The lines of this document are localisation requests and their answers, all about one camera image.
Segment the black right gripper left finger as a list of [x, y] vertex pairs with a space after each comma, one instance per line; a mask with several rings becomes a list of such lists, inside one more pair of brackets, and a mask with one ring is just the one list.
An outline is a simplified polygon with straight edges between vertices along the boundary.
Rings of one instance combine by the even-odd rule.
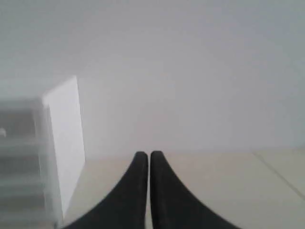
[[148, 189], [148, 156], [135, 153], [111, 192], [66, 229], [144, 229]]

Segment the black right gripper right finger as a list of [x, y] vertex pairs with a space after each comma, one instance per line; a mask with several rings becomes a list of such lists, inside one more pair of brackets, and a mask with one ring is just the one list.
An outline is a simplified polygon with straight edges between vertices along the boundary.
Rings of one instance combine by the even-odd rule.
[[213, 212], [177, 177], [162, 151], [150, 160], [150, 202], [154, 229], [236, 229]]

